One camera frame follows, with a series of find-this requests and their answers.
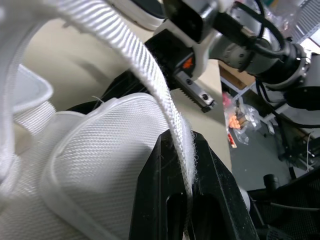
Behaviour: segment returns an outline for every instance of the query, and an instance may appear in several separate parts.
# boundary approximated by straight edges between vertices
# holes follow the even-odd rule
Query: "orange component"
[[[182,68],[189,69],[193,65],[192,59],[193,59],[193,57],[190,57],[187,61],[185,61]]]

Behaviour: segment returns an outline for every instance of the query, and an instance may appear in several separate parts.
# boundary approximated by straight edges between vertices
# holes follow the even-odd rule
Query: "beige table surface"
[[[142,41],[153,35],[125,21]],[[101,96],[111,81],[128,68],[111,48],[72,27],[63,26],[61,20],[48,22],[31,40],[23,61],[26,67],[52,84],[54,95],[50,101],[58,111],[93,101],[92,96]],[[231,170],[218,62],[210,60],[197,82],[216,100],[217,106],[212,111],[202,113],[178,89],[171,92],[173,100],[193,130],[204,135],[212,150]]]

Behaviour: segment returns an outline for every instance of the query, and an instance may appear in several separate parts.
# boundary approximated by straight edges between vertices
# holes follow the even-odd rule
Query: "white fabric bag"
[[[4,9],[11,14],[0,22],[0,239],[128,239],[137,177],[167,129],[191,200],[190,129],[157,63],[117,14],[102,0],[13,0]],[[19,65],[48,13],[117,50],[153,97],[111,99],[88,115],[55,112],[50,85]],[[19,150],[13,122],[28,132]]]

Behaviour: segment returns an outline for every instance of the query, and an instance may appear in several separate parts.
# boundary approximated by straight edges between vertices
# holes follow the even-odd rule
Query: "gray floor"
[[[237,141],[233,131],[231,134],[237,148],[230,149],[232,173],[237,183],[245,190],[265,188],[263,177],[274,174],[284,185],[291,179],[286,162],[279,161],[275,137],[268,133],[265,125],[259,131],[247,131],[249,145]]]

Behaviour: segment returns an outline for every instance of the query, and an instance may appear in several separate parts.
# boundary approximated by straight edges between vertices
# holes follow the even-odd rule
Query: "white nylon webbing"
[[[195,151],[191,131],[173,103],[165,77],[149,50],[103,0],[47,0],[47,6],[82,33],[89,33],[115,49],[159,104],[179,157],[189,206],[195,177]]]
[[[35,136],[44,129],[55,112],[55,107],[46,101],[38,107],[14,115],[13,120],[24,127],[32,136]]]

